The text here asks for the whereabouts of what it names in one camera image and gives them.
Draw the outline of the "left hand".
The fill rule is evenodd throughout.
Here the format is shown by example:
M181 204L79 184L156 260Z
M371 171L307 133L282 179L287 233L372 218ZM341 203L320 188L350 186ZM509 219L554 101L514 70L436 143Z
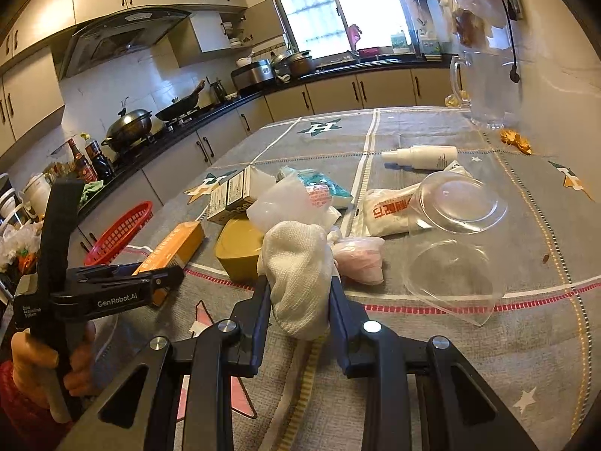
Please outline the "left hand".
M71 371L64 377L65 389L73 397L86 397L96 393L92 369L94 366L93 343L96 327L87 322L85 336L70 355ZM28 330L17 332L11 339L12 379L24 396L41 408L49 408L43 388L44 371L54 371L59 362L58 353L33 337Z

